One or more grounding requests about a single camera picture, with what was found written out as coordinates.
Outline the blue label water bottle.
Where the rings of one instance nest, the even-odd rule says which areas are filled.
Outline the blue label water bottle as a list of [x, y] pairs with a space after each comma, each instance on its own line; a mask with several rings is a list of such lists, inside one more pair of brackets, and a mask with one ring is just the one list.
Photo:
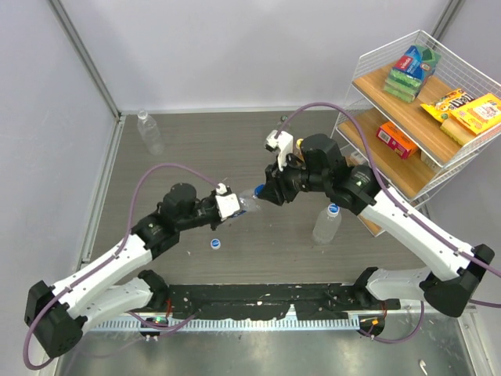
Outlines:
[[261, 206], [259, 204], [258, 196], [254, 194], [254, 189], [245, 190], [239, 196], [240, 210], [231, 216], [231, 219], [234, 219], [238, 216], [247, 214], [247, 213], [255, 213], [261, 210]]

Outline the dark blue bottle cap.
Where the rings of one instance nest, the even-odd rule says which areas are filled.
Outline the dark blue bottle cap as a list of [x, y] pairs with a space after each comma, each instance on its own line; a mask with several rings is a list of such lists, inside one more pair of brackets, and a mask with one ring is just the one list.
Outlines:
[[255, 189], [254, 189], [254, 194], [257, 196], [259, 195], [259, 193], [263, 190], [263, 188], [265, 187], [264, 184], [260, 184], [258, 185]]

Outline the amber tea bottle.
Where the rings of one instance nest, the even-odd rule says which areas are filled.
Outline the amber tea bottle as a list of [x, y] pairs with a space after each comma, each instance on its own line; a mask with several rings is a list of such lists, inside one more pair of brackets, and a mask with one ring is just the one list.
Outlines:
[[299, 165], [304, 164], [305, 159], [304, 159], [303, 153], [301, 151], [301, 147], [297, 148], [296, 143], [295, 143], [295, 147], [294, 147], [294, 156], [295, 156], [295, 159], [297, 160], [297, 163]]

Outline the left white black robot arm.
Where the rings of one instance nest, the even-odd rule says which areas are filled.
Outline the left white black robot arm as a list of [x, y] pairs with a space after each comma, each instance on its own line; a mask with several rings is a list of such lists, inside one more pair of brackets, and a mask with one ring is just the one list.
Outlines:
[[83, 269], [28, 291], [24, 321], [28, 333], [23, 348], [36, 339], [54, 359], [68, 353], [84, 334], [102, 322], [133, 309], [162, 310], [167, 303], [164, 280], [147, 270], [124, 285], [117, 282], [173, 248], [181, 232], [202, 226], [217, 229], [240, 211], [238, 196], [219, 184], [203, 198], [188, 183], [175, 184], [157, 208], [129, 226], [123, 239]]

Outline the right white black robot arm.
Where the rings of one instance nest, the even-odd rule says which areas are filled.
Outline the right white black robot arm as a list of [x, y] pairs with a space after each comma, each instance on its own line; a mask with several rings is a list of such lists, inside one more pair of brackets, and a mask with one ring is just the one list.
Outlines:
[[324, 134], [303, 139], [296, 155], [293, 136], [273, 131], [265, 149], [276, 161], [265, 169], [258, 198], [281, 206], [300, 192], [324, 193], [331, 203], [375, 223], [424, 263], [422, 269], [366, 269], [353, 291], [357, 306], [372, 309], [380, 301], [405, 299], [427, 302], [446, 316], [463, 314], [494, 258], [489, 246], [473, 247], [448, 234], [394, 188], [378, 183], [370, 166], [348, 165], [337, 142]]

